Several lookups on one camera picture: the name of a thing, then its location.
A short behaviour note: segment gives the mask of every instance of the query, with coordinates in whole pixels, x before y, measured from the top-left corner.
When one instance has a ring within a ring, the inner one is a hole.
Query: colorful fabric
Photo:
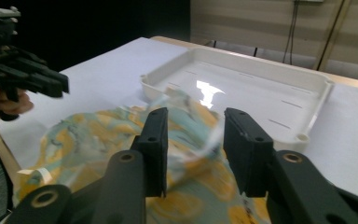
[[[147,108],[75,114],[41,140],[35,166],[19,172],[15,202],[44,185],[79,190],[101,178],[108,159],[129,149],[150,111],[168,108],[168,192],[147,198],[147,223],[269,223],[264,199],[241,197],[222,150],[223,122],[182,91]]]

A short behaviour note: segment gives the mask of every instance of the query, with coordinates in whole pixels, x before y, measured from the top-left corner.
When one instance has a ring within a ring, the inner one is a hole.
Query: dark background
[[[57,71],[138,37],[190,38],[189,0],[0,1],[10,6],[21,13],[13,45]]]

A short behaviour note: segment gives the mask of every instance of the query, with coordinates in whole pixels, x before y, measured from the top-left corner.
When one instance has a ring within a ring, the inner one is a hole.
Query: white plastic tray
[[[210,49],[190,49],[141,77],[153,100],[179,88],[222,116],[249,113],[277,150],[302,151],[333,82],[323,73]]]

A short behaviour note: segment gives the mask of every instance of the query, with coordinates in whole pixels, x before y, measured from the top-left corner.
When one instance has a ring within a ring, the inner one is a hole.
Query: white table
[[[139,38],[62,71],[70,79],[69,95],[52,99],[32,94],[34,110],[16,121],[0,121],[0,147],[10,148],[14,158],[6,164],[12,179],[20,168],[35,164],[39,139],[52,125],[74,113],[145,105],[140,75],[191,47],[165,38]],[[336,84],[310,132],[305,155],[329,181],[358,195],[358,88]]]

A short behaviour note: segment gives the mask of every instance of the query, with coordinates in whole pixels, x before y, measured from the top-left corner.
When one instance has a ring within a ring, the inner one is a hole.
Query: patterned cloth
[[[75,114],[41,140],[34,167],[19,172],[15,202],[33,189],[63,184],[72,191],[103,176],[108,159],[129,149],[150,111],[168,108],[166,198],[147,198],[147,223],[269,223],[264,199],[240,196],[222,150],[223,121],[182,91],[147,108]]]

